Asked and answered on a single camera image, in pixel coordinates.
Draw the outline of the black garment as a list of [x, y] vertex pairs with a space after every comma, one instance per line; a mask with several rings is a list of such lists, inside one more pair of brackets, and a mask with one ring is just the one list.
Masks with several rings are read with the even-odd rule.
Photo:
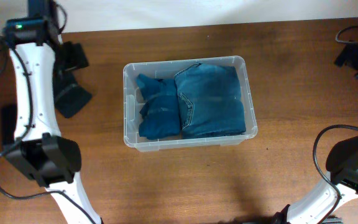
[[92, 99], [92, 94], [79, 85], [69, 72], [53, 77], [53, 99], [55, 108], [65, 118], [76, 115]]
[[5, 105], [0, 109], [1, 117], [1, 142], [2, 147], [14, 142], [14, 131], [16, 128], [17, 105]]

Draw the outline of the teal blue garment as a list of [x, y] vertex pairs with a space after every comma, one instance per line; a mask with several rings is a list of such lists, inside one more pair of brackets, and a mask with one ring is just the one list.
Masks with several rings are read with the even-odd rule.
[[139, 136], [156, 140], [178, 135], [181, 123], [175, 81], [139, 74], [136, 83], [145, 100], [140, 110]]

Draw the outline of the dark blue jeans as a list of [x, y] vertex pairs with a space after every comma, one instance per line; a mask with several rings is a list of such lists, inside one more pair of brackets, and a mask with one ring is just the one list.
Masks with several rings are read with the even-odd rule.
[[184, 139], [246, 132], [241, 85], [234, 67], [196, 63], [174, 76]]

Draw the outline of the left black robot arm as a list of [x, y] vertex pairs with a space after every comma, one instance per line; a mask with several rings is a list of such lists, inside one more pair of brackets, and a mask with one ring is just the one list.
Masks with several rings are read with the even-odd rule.
[[88, 66], [80, 44], [63, 42], [64, 8], [29, 1], [28, 15], [3, 30], [16, 76], [17, 119], [13, 142], [1, 156], [51, 195], [68, 223], [101, 223], [81, 182], [78, 144], [62, 137], [56, 112], [70, 118], [91, 99], [73, 71]]

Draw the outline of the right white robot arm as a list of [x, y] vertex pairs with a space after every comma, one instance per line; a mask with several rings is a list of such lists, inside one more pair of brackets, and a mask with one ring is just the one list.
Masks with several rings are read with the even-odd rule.
[[358, 131], [357, 126], [335, 124], [324, 128], [313, 144], [313, 162], [321, 176], [318, 184], [301, 200], [275, 214], [275, 223], [335, 223], [331, 214], [358, 198], [358, 136], [336, 143], [326, 159], [326, 171], [318, 164], [317, 147], [323, 135], [334, 129]]

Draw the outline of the clear plastic storage bin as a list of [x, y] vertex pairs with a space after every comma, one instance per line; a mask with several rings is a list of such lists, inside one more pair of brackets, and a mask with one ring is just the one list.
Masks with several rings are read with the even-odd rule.
[[[241, 101], [244, 107], [246, 132], [237, 136], [222, 136], [214, 138], [183, 139], [180, 135], [169, 138], [148, 140], [139, 136], [139, 125], [142, 117], [139, 111], [145, 104], [135, 80], [139, 74], [150, 78], [173, 78], [179, 71], [195, 63], [234, 67], [241, 84]], [[124, 136], [123, 140], [128, 147], [134, 147], [140, 152], [159, 151], [198, 146], [229, 146], [252, 139], [257, 135], [258, 127], [254, 105], [247, 76], [246, 62], [238, 55], [227, 57], [197, 58], [188, 60], [171, 60], [159, 62], [129, 63], [123, 69], [124, 90]]]

